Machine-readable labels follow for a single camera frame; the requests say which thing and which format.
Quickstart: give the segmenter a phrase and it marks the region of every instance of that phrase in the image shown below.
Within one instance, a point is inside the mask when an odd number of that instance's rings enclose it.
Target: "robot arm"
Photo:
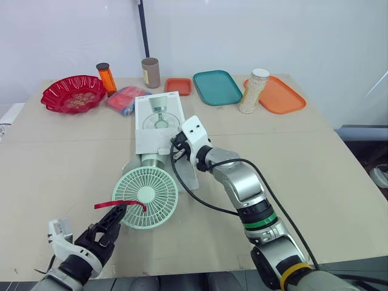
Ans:
[[[81,291],[91,276],[100,274],[111,257],[119,235],[119,222],[126,210],[126,204],[115,206],[102,220],[91,224],[74,244],[67,219],[50,221],[49,242],[63,262],[58,268],[49,270],[32,291]]]
[[[197,116],[192,116],[172,139],[179,150],[174,160],[186,155],[198,170],[209,171],[220,182],[237,210],[260,277],[272,290],[358,290],[336,276],[313,270],[281,218],[277,217],[256,173],[235,152],[213,148]]]

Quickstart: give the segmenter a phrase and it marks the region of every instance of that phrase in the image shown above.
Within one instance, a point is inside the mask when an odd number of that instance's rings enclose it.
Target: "red ribbon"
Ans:
[[[140,205],[143,208],[143,212],[147,211],[147,206],[145,206],[142,202],[134,201],[134,200],[116,200],[116,201],[99,203],[99,204],[95,204],[95,209],[108,207],[108,206],[116,206],[116,205],[120,205],[120,204]]]

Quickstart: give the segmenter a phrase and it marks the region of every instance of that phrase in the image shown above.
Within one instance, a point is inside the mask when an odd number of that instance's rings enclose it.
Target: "glass jar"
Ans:
[[[253,69],[250,74],[248,85],[239,104],[239,110],[243,113],[252,113],[259,96],[269,79],[269,72],[264,69]]]

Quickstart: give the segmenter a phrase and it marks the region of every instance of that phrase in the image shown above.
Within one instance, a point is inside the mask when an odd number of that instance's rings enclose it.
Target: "black pole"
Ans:
[[[140,16],[140,24],[141,24],[141,33],[143,34],[143,43],[146,58],[150,57],[150,50],[148,48],[148,39],[147,39],[147,29],[146,29],[146,18],[144,17],[144,7],[143,0],[140,0],[139,8],[139,16]]]

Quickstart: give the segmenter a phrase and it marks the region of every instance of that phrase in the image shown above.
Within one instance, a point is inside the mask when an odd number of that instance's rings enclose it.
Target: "jar lid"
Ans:
[[[259,78],[269,77],[269,72],[266,69],[253,69],[252,74]]]
[[[107,62],[100,62],[96,65],[97,70],[106,70],[109,69],[109,64]]]

